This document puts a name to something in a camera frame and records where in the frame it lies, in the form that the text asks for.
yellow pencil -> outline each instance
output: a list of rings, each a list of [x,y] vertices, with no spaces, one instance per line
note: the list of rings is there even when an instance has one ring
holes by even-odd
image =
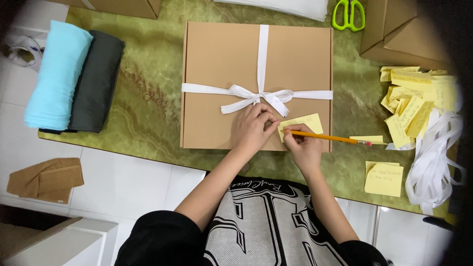
[[[292,133],[293,135],[299,135],[299,136],[305,136],[305,137],[313,137],[313,138],[319,138],[319,139],[330,140],[330,141],[336,141],[336,142],[347,142],[347,143],[351,143],[351,144],[358,144],[358,145],[364,145],[364,146],[371,146],[371,145],[373,145],[373,143],[371,143],[371,142],[366,142],[366,141],[359,141],[359,140],[348,139],[348,138],[342,138],[342,137],[326,136],[326,135],[320,135],[320,134],[308,133],[308,132],[301,132],[301,131],[295,131],[295,130],[291,130],[291,133]]]

hand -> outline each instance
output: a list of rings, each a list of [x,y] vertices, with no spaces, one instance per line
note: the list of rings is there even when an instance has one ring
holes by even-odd
[[[264,130],[264,124],[272,124]],[[240,149],[253,156],[273,135],[280,121],[272,114],[271,108],[262,103],[248,105],[237,116],[232,125],[231,143],[233,149]]]
[[[291,150],[292,159],[305,177],[320,169],[322,140],[313,137],[292,135],[291,130],[314,133],[306,124],[284,127],[284,142]]]

scissors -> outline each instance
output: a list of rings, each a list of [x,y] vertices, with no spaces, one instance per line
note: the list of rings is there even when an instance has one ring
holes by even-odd
[[[343,5],[343,26],[340,26],[335,22],[335,15],[337,13],[337,7],[342,4]],[[357,7],[359,9],[361,15],[361,27],[357,28],[353,24],[353,17],[355,15],[354,9]],[[365,11],[363,6],[358,2],[358,0],[340,0],[338,4],[335,6],[333,10],[333,17],[332,17],[332,26],[338,30],[344,30],[345,28],[349,28],[352,32],[357,32],[365,28]]]

person's left hand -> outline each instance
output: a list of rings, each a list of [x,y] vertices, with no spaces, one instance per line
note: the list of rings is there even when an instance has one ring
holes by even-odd
[[[264,130],[264,123],[267,121],[271,121],[272,124]],[[280,121],[272,114],[268,105],[262,103],[248,105],[233,122],[232,149],[240,149],[253,156],[264,146],[279,124]]]

black shirt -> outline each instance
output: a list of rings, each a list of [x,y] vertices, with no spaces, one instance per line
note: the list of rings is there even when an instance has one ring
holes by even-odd
[[[115,265],[376,265],[387,262],[362,241],[341,244],[317,219],[308,187],[236,177],[207,230],[186,216],[140,217]]]

